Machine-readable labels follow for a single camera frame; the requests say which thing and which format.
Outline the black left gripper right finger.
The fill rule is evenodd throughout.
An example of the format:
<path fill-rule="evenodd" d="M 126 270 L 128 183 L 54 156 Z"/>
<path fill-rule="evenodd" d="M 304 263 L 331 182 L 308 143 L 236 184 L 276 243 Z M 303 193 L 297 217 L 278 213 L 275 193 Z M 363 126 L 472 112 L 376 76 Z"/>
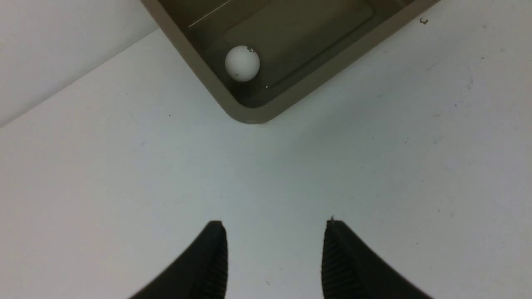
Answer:
<path fill-rule="evenodd" d="M 431 298 L 334 218 L 327 221 L 324 232 L 321 285 L 325 299 Z"/>

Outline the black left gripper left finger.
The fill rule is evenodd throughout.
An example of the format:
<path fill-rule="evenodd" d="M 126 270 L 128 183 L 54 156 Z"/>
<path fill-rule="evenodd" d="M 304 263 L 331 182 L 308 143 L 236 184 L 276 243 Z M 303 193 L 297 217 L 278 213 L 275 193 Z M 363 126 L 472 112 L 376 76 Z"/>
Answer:
<path fill-rule="evenodd" d="M 228 282 L 228 242 L 222 221 L 207 223 L 171 265 L 133 299 L 224 299 Z"/>

